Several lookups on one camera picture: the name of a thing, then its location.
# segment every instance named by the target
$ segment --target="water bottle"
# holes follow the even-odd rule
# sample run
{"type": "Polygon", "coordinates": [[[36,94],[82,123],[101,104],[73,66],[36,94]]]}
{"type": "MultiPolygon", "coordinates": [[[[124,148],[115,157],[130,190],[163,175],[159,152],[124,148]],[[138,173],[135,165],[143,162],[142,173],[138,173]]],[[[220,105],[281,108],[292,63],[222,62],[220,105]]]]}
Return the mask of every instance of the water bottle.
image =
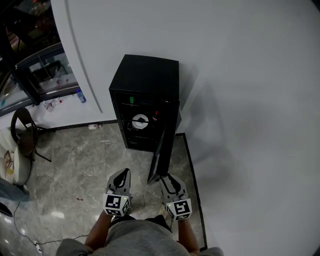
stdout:
{"type": "Polygon", "coordinates": [[[76,94],[78,95],[78,98],[80,99],[81,103],[85,103],[87,101],[81,89],[76,89],[76,94]]]}

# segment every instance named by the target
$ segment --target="marble floor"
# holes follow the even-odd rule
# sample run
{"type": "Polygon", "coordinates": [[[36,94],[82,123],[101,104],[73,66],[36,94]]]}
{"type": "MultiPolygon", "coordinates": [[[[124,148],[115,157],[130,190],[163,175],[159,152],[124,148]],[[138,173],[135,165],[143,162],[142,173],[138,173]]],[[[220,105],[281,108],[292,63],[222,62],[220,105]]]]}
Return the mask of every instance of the marble floor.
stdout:
{"type": "MultiPolygon", "coordinates": [[[[161,207],[160,185],[147,185],[153,154],[126,149],[116,123],[104,124],[98,130],[79,127],[44,133],[37,151],[51,157],[52,162],[35,156],[27,183],[31,201],[21,202],[15,217],[20,232],[31,240],[44,243],[87,235],[102,212],[109,177],[123,168],[131,170],[131,215],[136,219],[152,218],[161,207]]],[[[174,138],[169,172],[186,183],[193,210],[190,222],[201,248],[201,219],[182,136],[174,138]]],[[[12,213],[18,205],[3,198],[0,202],[12,213]]],[[[172,236],[178,239],[177,222],[172,225],[172,236]]],[[[41,245],[43,255],[54,256],[59,244],[41,245]]],[[[17,233],[13,218],[4,215],[0,215],[0,252],[3,256],[38,255],[30,241],[17,233]]]]}

